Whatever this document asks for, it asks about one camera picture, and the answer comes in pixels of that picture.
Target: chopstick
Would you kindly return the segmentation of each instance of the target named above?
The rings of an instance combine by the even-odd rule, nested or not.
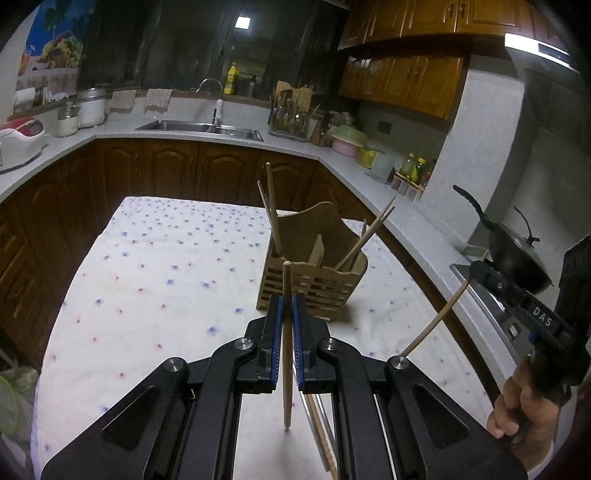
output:
[[[357,243],[354,244],[353,247],[351,247],[351,249],[345,254],[345,256],[341,260],[339,260],[339,262],[335,266],[336,271],[339,271],[343,267],[345,262],[347,262],[347,260],[349,260],[351,257],[356,255],[357,253],[359,253],[361,251],[361,249],[363,248],[363,246],[371,238],[371,236],[378,230],[378,228],[380,228],[382,226],[382,223],[384,222],[384,220],[390,215],[390,213],[392,213],[392,211],[394,210],[394,207],[396,207],[396,205],[394,205],[395,199],[396,199],[396,195],[394,195],[394,197],[386,205],[386,208],[382,211],[382,213],[380,213],[380,215],[369,226],[367,231],[359,238],[359,240],[357,240]]]

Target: wall outlet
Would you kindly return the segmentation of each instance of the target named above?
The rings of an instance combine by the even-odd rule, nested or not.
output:
[[[381,122],[381,121],[378,122],[378,127],[377,127],[378,132],[389,135],[391,128],[392,128],[392,124],[389,124],[388,122]]]

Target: human hand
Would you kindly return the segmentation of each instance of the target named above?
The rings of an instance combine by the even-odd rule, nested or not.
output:
[[[550,451],[560,407],[536,391],[529,358],[524,359],[505,382],[503,393],[495,400],[495,409],[488,417],[486,429],[498,439],[503,435],[515,435],[519,423],[512,410],[519,407],[531,421],[531,427],[512,450],[525,468],[531,470]]]

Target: towel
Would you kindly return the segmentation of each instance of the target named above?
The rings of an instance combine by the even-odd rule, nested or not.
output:
[[[146,109],[156,107],[166,110],[172,94],[171,89],[151,88],[146,95]]]
[[[113,92],[111,108],[120,108],[122,110],[131,110],[134,107],[135,92],[137,90],[116,90]]]

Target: tablecloth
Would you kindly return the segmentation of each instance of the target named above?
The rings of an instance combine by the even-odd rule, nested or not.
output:
[[[354,231],[361,223],[346,222]],[[35,474],[157,365],[210,356],[255,310],[270,227],[257,207],[127,197],[78,269],[53,327],[35,400]],[[433,318],[422,291],[374,236],[367,273],[331,335],[387,359]],[[410,359],[481,424],[491,404],[444,324]],[[281,381],[277,390],[281,390]],[[294,391],[245,395],[234,478],[328,479]]]

